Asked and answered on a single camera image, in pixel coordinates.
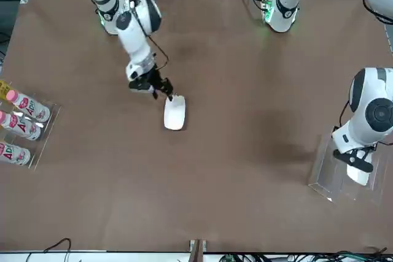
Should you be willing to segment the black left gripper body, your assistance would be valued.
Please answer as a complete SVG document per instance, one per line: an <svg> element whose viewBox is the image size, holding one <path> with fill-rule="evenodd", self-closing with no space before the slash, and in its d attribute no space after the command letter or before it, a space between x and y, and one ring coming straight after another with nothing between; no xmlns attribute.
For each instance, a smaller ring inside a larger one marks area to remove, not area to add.
<svg viewBox="0 0 393 262"><path fill-rule="evenodd" d="M372 165L372 154L375 151L374 147L364 147L359 149L353 149L346 153L340 153L338 149L333 151L333 156L363 172L371 173L373 171Z"/></svg>

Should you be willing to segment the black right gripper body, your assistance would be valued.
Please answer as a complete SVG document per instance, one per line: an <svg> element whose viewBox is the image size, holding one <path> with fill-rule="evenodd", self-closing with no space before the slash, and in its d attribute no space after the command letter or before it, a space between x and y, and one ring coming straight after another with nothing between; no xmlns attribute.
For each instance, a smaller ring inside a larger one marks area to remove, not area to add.
<svg viewBox="0 0 393 262"><path fill-rule="evenodd" d="M155 91L163 87L163 79L158 69L151 69L149 72L132 78L128 87L134 91Z"/></svg>

